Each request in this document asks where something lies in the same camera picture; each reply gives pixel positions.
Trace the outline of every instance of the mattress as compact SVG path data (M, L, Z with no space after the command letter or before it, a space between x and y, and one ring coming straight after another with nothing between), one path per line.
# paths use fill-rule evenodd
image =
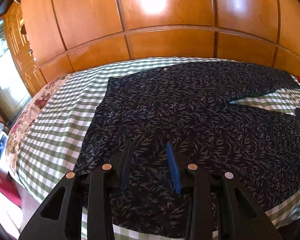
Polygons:
M109 77L122 77L146 69L184 62L218 60L220 59L148 58L109 64L66 76L61 79L64 82L57 89L50 90L50 96L46 98L44 106L37 115L34 115L35 118L28 122L27 129L25 127L22 129L23 135L15 136L19 125L10 132L9 138L13 137L15 140L13 138L9 140L9 145L18 145L18 149L13 151L14 158L10 158L10 173L13 173L13 177L41 203L63 175L74 168L95 108L105 96ZM300 107L300 89L280 89L265 96L244 98L232 103L294 115L294 109ZM276 227L298 219L300 190L266 214ZM82 236L84 237L87 233L86 219L87 211L84 209L82 214ZM115 225L114 232L116 239L166 238ZM214 232L213 236L217 237L217 235L218 232Z

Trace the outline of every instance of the bed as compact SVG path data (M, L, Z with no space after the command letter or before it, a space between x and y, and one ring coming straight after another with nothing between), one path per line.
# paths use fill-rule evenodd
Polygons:
M40 203L69 170L73 170L82 142L107 89L109 77L185 62L223 61L203 58L147 58L113 63L66 75L46 85L23 111L9 133L6 156L10 174ZM279 89L258 98L233 104L255 106L294 115L300 107L300 89ZM268 210L278 228L300 217L300 189ZM87 234L87 210L82 214L82 236ZM114 225L115 238L161 239Z

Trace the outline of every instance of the wooden headboard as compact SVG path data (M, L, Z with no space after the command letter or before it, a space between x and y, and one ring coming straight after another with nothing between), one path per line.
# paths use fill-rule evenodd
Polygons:
M146 57L217 57L300 76L298 0L21 0L46 82Z

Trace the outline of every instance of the blue gripper pad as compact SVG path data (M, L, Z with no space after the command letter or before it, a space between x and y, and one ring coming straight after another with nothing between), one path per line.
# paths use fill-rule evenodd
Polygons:
M168 159L170 174L172 177L172 184L178 194L181 193L181 183L180 183L180 172L178 165L176 163L174 153L171 144L167 142L166 144L166 155Z

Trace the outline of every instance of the doorway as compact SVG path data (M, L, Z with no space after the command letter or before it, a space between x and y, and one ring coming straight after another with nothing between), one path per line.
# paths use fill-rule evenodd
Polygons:
M0 109L13 122L31 96L14 65L0 21Z

